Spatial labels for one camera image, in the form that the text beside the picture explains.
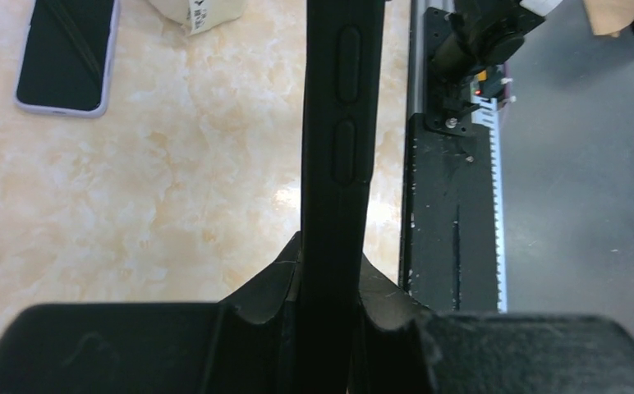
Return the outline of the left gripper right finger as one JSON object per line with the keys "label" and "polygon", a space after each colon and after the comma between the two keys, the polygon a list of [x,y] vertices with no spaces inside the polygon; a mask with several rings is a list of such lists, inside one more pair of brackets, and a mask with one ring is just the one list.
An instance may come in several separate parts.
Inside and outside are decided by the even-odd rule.
{"label": "left gripper right finger", "polygon": [[599,316],[440,313],[361,265],[352,393],[634,393],[634,339]]}

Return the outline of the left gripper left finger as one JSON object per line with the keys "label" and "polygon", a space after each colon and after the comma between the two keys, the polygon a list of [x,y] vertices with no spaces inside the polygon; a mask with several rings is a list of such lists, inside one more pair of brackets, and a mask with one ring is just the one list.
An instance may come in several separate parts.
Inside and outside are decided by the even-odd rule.
{"label": "left gripper left finger", "polygon": [[33,305],[0,337],[0,393],[288,393],[299,252],[215,303]]}

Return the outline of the black phone case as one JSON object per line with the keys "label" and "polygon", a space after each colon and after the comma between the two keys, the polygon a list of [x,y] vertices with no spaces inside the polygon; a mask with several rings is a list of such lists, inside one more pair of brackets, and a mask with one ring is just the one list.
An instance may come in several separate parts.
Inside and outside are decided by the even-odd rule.
{"label": "black phone case", "polygon": [[374,170],[385,4],[309,1],[296,389],[343,393]]}

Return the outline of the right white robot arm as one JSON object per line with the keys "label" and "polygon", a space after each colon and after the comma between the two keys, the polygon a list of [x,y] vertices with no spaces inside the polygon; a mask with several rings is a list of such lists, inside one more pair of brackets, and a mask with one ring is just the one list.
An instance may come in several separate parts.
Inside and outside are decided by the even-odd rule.
{"label": "right white robot arm", "polygon": [[545,17],[520,1],[455,1],[448,16],[452,32],[430,58],[432,76],[459,84],[489,66],[506,62],[524,43],[525,36]]}

